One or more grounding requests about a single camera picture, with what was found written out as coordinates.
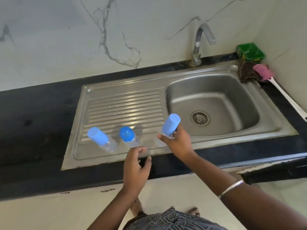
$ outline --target black countertop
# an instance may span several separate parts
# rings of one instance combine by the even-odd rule
[[[202,64],[234,59],[206,57]],[[81,87],[185,68],[182,61],[0,92],[0,199],[121,183],[123,161],[60,171]],[[199,149],[198,155],[222,168],[307,156],[307,123],[273,85],[261,86],[299,135]],[[187,173],[173,154],[152,157],[150,179]]]

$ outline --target pink sponge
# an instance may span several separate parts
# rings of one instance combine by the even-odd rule
[[[256,64],[253,66],[253,69],[259,73],[259,75],[262,77],[262,81],[266,81],[273,77],[275,74],[268,69],[268,67],[264,64]]]

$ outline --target faucet spout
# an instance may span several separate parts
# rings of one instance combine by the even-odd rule
[[[202,23],[196,32],[195,37],[195,43],[194,43],[194,50],[192,52],[192,60],[191,65],[192,66],[198,66],[201,64],[201,55],[199,54],[199,46],[201,44],[201,36],[202,34],[205,34],[209,44],[215,44],[216,39],[214,35],[212,34],[212,31],[210,30],[210,27],[207,23]]]

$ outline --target blue bottle cap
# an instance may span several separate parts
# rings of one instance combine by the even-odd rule
[[[162,126],[162,132],[165,135],[172,135],[178,124],[180,123],[180,117],[177,114],[170,114],[165,123]]]
[[[109,141],[108,136],[98,127],[92,127],[90,130],[88,130],[87,136],[98,145],[105,145]]]
[[[135,133],[130,127],[122,127],[120,129],[120,137],[122,138],[123,141],[125,142],[130,142],[133,140]]]

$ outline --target sink drain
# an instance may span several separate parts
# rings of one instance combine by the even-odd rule
[[[191,121],[198,127],[204,127],[210,123],[210,117],[206,112],[197,110],[191,114]]]

